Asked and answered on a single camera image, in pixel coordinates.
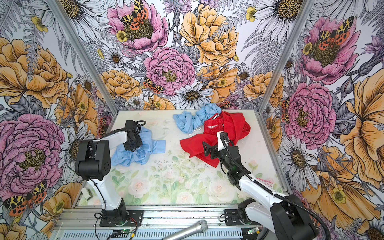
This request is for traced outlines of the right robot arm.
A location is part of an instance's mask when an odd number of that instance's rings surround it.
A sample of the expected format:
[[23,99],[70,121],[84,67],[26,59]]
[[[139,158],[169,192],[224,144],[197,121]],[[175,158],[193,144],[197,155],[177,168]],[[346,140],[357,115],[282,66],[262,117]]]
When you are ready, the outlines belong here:
[[295,196],[285,196],[252,176],[241,162],[239,148],[232,144],[203,143],[204,155],[218,159],[226,168],[231,185],[250,195],[238,205],[244,224],[255,222],[275,233],[279,240],[313,240],[318,236],[310,211]]

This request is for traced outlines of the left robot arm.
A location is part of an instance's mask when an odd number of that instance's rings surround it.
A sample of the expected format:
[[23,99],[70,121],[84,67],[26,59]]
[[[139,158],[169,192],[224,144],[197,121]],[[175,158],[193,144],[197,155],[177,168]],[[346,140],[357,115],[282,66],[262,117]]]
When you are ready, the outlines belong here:
[[79,144],[75,173],[93,187],[102,203],[101,227],[140,227],[142,224],[144,211],[127,210],[109,173],[113,151],[118,146],[130,152],[142,146],[139,134],[145,124],[143,120],[127,120],[123,128],[111,131],[102,139],[84,140]]

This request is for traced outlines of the light blue shirt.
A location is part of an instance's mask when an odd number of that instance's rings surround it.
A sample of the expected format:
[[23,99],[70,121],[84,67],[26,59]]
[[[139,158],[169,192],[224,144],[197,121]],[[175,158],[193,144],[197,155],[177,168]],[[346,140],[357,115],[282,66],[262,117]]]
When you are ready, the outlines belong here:
[[144,165],[148,162],[150,155],[163,154],[166,151],[166,141],[152,139],[152,132],[146,128],[142,128],[139,136],[142,145],[134,152],[125,150],[123,144],[117,146],[115,153],[111,157],[112,166],[122,165],[129,167],[131,163]]

